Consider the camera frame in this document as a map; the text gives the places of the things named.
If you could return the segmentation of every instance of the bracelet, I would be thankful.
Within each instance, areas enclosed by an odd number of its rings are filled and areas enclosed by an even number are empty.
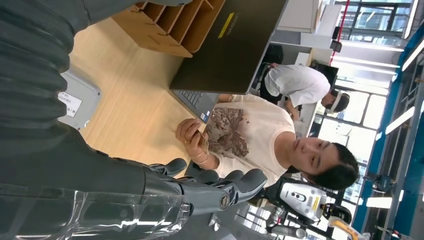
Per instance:
[[[206,163],[208,161],[208,159],[209,159],[209,151],[207,151],[207,153],[206,153],[206,159],[202,162],[198,162],[197,165],[201,165],[201,164]]]
[[[190,156],[190,158],[192,158],[192,159],[197,159],[197,158],[198,158],[198,157],[200,157],[202,154],[204,154],[204,152],[201,152],[199,155],[197,155],[197,156],[195,156],[195,157]]]

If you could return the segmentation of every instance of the yellow sticker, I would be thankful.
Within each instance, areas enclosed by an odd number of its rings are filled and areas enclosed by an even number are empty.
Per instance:
[[[231,19],[233,19],[233,17],[234,17],[234,12],[230,13],[228,18],[226,19],[224,27],[222,27],[221,32],[219,33],[219,36],[218,36],[219,39],[224,37],[224,34],[227,31],[228,25],[230,25]]]
[[[314,211],[315,211],[315,210],[317,210],[319,201],[320,201],[320,197],[319,197],[319,196],[317,196],[317,197],[315,198],[315,202],[313,202],[313,206],[312,206],[312,209],[313,209]]]

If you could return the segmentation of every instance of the yellow object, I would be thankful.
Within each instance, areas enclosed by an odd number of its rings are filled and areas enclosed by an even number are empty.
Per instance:
[[[314,210],[314,211],[316,211],[317,210],[317,208],[318,208],[318,203],[320,202],[320,197],[319,196],[317,196],[316,198],[315,198],[315,202],[313,202],[313,206],[312,206],[312,209]]]
[[[341,218],[336,216],[331,216],[328,219],[328,226],[332,228],[339,228],[340,230],[344,231],[348,235],[350,235],[350,239],[352,240],[367,240],[368,237],[361,235],[359,232],[357,232],[353,227],[351,227],[349,224],[347,224],[345,221],[343,221]]]
[[[228,16],[228,18],[226,19],[225,24],[222,27],[221,32],[219,33],[219,36],[218,36],[219,39],[222,38],[222,37],[224,37],[224,34],[227,31],[228,25],[230,25],[231,20],[233,19],[233,17],[234,17],[234,12],[230,13],[229,16]]]

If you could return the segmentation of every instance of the transparent plastic cover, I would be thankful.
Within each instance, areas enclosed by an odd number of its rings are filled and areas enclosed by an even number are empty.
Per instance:
[[[156,239],[178,232],[189,214],[182,195],[0,184],[0,239]]]

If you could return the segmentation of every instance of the glass window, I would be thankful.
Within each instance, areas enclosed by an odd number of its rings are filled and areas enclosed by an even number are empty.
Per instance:
[[[413,0],[363,0],[367,3],[406,3],[410,4]]]
[[[388,94],[387,89],[390,86],[390,83],[386,82],[386,81],[378,81],[378,80],[375,80],[375,79],[366,79],[366,78],[359,78],[359,77],[346,77],[346,76],[337,76],[337,81],[335,83],[336,85],[339,85],[338,84],[339,80],[341,82],[345,81],[345,82],[351,82],[351,83],[354,83],[354,84],[361,84],[364,87],[363,90],[365,90],[367,92],[375,93],[375,94],[387,95]],[[370,87],[378,87],[378,88],[386,89],[386,92],[385,93],[373,92],[371,89],[369,89]]]
[[[361,7],[356,20],[356,29],[387,30],[394,7]]]
[[[345,4],[348,0],[337,0],[335,1],[336,4]],[[351,2],[360,2],[361,0],[350,0]]]
[[[386,88],[371,86],[371,85],[359,83],[359,82],[342,80],[339,78],[336,80],[335,85],[336,87],[340,86],[340,87],[345,87],[349,89],[370,92],[373,94],[387,95],[389,93],[389,91]]]
[[[376,131],[324,119],[318,137],[346,146],[358,162],[367,165],[376,139]]]
[[[340,92],[346,93],[350,96],[349,105],[341,112],[329,113],[327,115],[333,118],[343,119],[359,124],[361,122],[362,115],[364,114],[365,106],[370,95],[357,91],[340,90]]]
[[[371,95],[368,107],[366,108],[363,125],[365,127],[378,129],[382,120],[386,98],[383,96]]]
[[[391,26],[391,30],[395,32],[403,32],[405,26],[408,22],[407,15],[396,15],[394,16],[393,25]]]
[[[362,165],[359,166],[359,178],[357,182],[355,182],[352,186],[346,188],[346,190],[344,191],[343,198],[345,200],[351,201],[352,203],[358,203],[362,184],[364,182],[363,177],[365,176],[366,170],[366,167]]]
[[[339,21],[338,21],[338,26],[341,27],[342,26],[342,19],[343,16],[345,15],[345,9],[346,9],[346,5],[343,4],[341,6],[341,12],[340,12],[340,16],[339,16]],[[343,23],[343,28],[351,28],[354,25],[354,20],[355,20],[355,15],[358,11],[358,6],[348,6],[347,7],[347,12],[346,15],[344,16],[344,23]]]
[[[350,37],[345,37],[343,40],[349,40],[352,42],[358,43],[371,43],[378,45],[387,45],[387,46],[400,46],[402,45],[402,39],[396,36],[373,36],[373,35],[362,35],[362,34],[352,34]]]
[[[396,10],[396,15],[408,16],[409,14],[411,14],[411,9],[409,7],[398,7]]]

